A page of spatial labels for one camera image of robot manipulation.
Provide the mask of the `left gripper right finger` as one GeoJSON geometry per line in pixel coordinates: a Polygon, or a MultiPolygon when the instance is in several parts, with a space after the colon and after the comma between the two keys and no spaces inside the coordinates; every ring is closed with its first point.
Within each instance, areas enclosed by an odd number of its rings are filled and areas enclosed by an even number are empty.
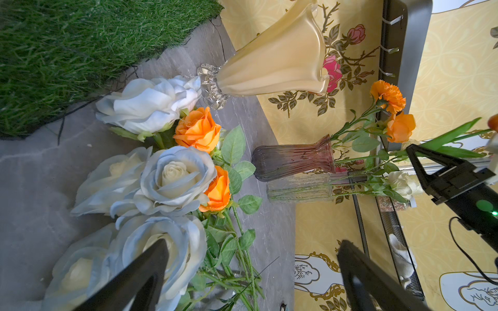
{"type": "Polygon", "coordinates": [[[428,309],[350,241],[341,242],[337,259],[352,310],[375,310],[374,302],[382,310],[428,309]]]}

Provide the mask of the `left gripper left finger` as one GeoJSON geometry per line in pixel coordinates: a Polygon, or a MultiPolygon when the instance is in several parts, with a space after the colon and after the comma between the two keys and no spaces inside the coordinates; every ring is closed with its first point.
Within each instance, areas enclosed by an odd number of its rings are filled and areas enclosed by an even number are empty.
{"type": "Polygon", "coordinates": [[[168,258],[166,241],[156,241],[75,310],[124,310],[128,305],[131,310],[154,310],[163,286],[168,258]]]}

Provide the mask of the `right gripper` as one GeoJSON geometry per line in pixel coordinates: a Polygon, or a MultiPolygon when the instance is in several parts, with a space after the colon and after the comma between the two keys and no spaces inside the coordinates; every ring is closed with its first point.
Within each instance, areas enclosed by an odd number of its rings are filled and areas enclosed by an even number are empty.
{"type": "Polygon", "coordinates": [[[487,180],[495,176],[491,170],[487,168],[478,170],[467,160],[445,155],[420,145],[410,145],[406,152],[423,190],[433,197],[435,204],[449,205],[453,199],[459,202],[467,200],[474,204],[484,200],[493,206],[496,204],[496,192],[485,184],[487,180]],[[432,174],[426,173],[418,159],[419,156],[442,165],[442,168],[432,174]]]}

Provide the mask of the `white rose stem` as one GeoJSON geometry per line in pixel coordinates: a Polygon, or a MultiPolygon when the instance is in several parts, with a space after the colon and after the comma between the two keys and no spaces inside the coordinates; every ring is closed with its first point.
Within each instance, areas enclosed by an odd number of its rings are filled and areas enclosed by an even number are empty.
{"type": "Polygon", "coordinates": [[[382,175],[367,174],[366,181],[333,185],[331,197],[337,203],[353,195],[384,196],[399,203],[408,203],[424,192],[418,178],[403,171],[382,175]]]}

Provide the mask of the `orange marigold stem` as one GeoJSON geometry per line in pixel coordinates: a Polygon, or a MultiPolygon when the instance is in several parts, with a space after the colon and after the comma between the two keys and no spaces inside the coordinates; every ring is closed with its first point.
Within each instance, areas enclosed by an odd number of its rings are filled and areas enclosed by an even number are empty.
{"type": "Polygon", "coordinates": [[[397,117],[406,107],[406,98],[403,97],[402,92],[394,84],[378,80],[372,84],[370,88],[370,96],[372,98],[371,105],[358,117],[356,112],[351,110],[354,118],[346,122],[343,127],[333,134],[330,141],[338,140],[340,136],[346,132],[351,132],[358,123],[365,123],[370,117],[378,112],[387,112],[390,117],[397,117]]]}

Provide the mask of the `orange rose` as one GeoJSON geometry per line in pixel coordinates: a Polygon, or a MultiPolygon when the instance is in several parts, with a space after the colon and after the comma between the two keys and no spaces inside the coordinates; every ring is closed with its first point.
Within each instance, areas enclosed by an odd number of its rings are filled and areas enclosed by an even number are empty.
{"type": "Polygon", "coordinates": [[[215,169],[217,175],[204,193],[208,197],[208,201],[199,207],[199,210],[203,213],[221,212],[228,206],[231,199],[228,172],[219,166],[215,166],[215,169]]]}
{"type": "Polygon", "coordinates": [[[218,145],[221,130],[209,107],[198,108],[180,119],[172,138],[180,146],[211,153],[218,145]]]}

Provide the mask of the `orange rose stem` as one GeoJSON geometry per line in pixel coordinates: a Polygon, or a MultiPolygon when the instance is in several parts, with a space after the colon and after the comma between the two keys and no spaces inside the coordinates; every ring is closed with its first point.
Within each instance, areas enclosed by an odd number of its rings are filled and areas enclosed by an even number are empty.
{"type": "Polygon", "coordinates": [[[337,137],[337,145],[350,146],[356,153],[369,153],[383,147],[388,152],[397,152],[410,141],[415,129],[416,121],[411,114],[391,115],[380,121],[369,115],[345,124],[337,137]]]}

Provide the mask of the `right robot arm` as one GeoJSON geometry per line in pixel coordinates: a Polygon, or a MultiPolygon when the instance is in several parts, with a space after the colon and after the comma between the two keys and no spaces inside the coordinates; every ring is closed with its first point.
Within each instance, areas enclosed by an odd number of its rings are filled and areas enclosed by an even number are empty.
{"type": "Polygon", "coordinates": [[[497,193],[485,182],[495,174],[465,159],[420,145],[406,148],[422,189],[437,204],[446,204],[468,230],[497,250],[497,193]]]}

